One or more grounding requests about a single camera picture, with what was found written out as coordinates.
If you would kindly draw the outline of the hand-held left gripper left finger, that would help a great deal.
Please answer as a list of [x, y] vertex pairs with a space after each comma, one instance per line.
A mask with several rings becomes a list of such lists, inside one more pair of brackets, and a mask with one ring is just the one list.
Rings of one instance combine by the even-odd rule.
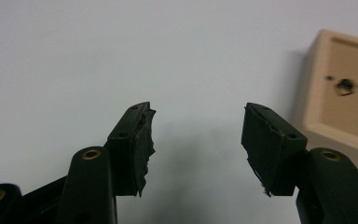
[[155, 153], [149, 102], [130, 106], [108, 135], [113, 192], [116, 196], [142, 196], [148, 162]]

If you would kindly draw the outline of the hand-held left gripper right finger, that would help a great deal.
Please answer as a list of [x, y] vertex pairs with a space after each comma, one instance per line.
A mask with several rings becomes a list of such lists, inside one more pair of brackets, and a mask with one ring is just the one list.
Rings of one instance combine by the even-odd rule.
[[247, 103], [241, 144], [248, 162], [268, 196], [292, 196], [296, 186], [296, 160], [308, 139], [267, 106]]

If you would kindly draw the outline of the small wooden box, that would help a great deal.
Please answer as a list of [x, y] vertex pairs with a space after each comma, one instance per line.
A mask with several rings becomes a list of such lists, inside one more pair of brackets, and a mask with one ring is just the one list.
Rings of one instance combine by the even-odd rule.
[[311, 44], [292, 122], [308, 147], [329, 147], [358, 168], [358, 37], [322, 30]]

